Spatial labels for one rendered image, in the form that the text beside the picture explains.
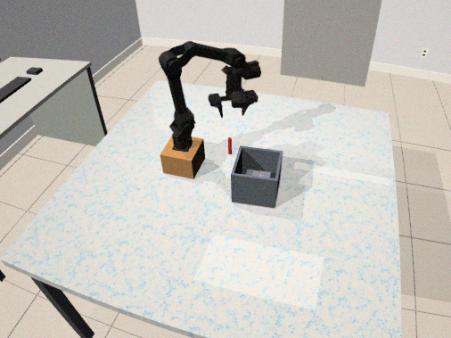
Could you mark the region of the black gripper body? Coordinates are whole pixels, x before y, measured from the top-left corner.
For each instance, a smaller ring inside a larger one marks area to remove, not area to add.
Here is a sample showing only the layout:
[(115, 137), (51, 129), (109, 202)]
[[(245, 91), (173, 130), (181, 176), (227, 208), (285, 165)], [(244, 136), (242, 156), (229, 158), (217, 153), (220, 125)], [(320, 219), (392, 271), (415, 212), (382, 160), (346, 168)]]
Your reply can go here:
[[(230, 85), (227, 82), (226, 83), (226, 91), (225, 94), (226, 96), (219, 96), (219, 94), (211, 94), (209, 95), (209, 103), (211, 106), (219, 106), (221, 105), (222, 101), (229, 101), (231, 100), (231, 98), (229, 98), (230, 93), (232, 92), (232, 90), (234, 92), (236, 91), (241, 91), (242, 89), (242, 83), (239, 85)], [(244, 92), (246, 95), (250, 95), (251, 96), (251, 103), (257, 103), (258, 102), (258, 95), (256, 94), (256, 92), (254, 90), (248, 90)]]

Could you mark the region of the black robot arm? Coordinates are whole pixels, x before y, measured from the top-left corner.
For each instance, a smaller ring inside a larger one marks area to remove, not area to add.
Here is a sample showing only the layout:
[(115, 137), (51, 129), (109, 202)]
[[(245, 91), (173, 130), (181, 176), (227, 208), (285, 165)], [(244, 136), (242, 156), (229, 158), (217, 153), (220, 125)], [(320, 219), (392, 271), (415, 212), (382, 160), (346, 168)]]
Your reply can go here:
[[(180, 57), (177, 58), (178, 55)], [(191, 148), (192, 131), (194, 129), (194, 115), (185, 105), (185, 95), (181, 83), (182, 67), (184, 67), (194, 56), (210, 58), (224, 62), (227, 65), (221, 70), (226, 74), (226, 82), (230, 85), (239, 85), (242, 78), (251, 79), (260, 77), (261, 71), (258, 61), (246, 62), (245, 56), (239, 50), (233, 47), (217, 48), (186, 41), (182, 45), (172, 47), (163, 52), (159, 57), (161, 68), (166, 73), (168, 85), (175, 105), (175, 119), (171, 123), (173, 147), (172, 150), (188, 152)], [(232, 92), (232, 107), (244, 108), (244, 105), (250, 104), (251, 96), (241, 91)]]

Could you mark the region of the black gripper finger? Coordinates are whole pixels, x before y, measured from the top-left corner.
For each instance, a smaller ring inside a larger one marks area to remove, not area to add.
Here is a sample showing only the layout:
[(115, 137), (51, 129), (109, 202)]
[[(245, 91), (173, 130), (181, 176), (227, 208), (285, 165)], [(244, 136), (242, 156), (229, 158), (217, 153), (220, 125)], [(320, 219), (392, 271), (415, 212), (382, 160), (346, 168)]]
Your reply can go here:
[[(250, 104), (253, 104), (253, 103), (250, 103)], [(247, 108), (249, 107), (250, 104), (244, 105), (244, 108), (242, 108), (242, 116), (244, 115), (244, 113), (246, 112), (246, 110), (247, 110)]]
[(222, 107), (223, 107), (223, 105), (221, 104), (221, 105), (219, 105), (219, 106), (215, 106), (216, 108), (218, 108), (218, 110), (219, 110), (219, 113), (220, 113), (220, 116), (221, 116), (221, 118), (223, 118), (223, 111), (222, 111)]

